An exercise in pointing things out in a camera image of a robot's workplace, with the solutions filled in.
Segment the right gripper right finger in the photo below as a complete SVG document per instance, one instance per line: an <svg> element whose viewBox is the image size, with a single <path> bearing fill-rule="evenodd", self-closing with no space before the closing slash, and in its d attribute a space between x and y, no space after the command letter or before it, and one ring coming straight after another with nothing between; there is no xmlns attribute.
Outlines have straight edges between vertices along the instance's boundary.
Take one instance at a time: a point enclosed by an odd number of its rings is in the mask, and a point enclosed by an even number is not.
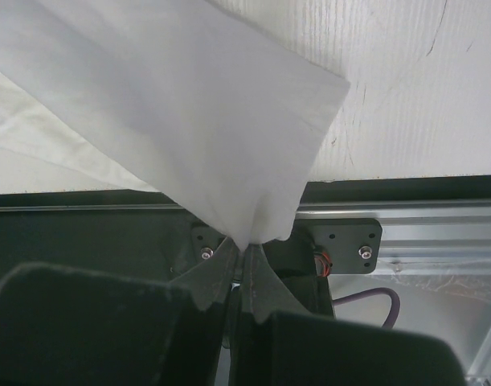
<svg viewBox="0 0 491 386"><path fill-rule="evenodd" d="M283 356L279 322L309 312L278 278L258 244L244 253L239 291L239 384L272 385L276 361Z"/></svg>

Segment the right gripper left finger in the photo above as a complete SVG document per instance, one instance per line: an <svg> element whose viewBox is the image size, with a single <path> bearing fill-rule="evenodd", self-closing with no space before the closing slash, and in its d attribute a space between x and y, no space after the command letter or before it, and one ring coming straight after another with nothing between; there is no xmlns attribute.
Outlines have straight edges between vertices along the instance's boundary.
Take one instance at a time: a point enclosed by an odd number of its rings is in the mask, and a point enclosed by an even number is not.
<svg viewBox="0 0 491 386"><path fill-rule="evenodd" d="M227 238L212 257L170 285L186 296L168 350L169 385L212 385L239 249Z"/></svg>

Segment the white t shirt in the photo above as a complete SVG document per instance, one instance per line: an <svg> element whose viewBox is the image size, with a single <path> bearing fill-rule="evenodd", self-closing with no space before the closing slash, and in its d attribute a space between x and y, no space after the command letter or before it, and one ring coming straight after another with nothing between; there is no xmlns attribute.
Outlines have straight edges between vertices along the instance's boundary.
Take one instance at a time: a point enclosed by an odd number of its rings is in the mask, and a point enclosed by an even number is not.
<svg viewBox="0 0 491 386"><path fill-rule="evenodd" d="M208 1L0 1L0 147L289 237L349 83Z"/></svg>

